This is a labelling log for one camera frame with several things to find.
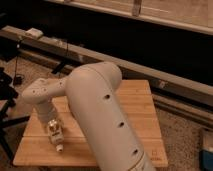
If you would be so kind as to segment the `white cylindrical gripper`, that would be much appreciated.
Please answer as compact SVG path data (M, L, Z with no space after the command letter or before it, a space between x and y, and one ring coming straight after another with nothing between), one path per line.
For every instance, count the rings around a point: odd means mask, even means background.
M43 128L46 128L48 122L57 117L57 109L51 101L36 104L35 110Z

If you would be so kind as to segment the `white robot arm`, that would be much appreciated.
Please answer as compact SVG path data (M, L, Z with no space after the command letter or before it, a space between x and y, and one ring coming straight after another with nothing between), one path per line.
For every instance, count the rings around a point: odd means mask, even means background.
M64 135L52 99L65 96L102 171L156 171L115 94L121 81L121 70L112 62L86 64L56 82L37 79L22 97L34 106L58 151Z

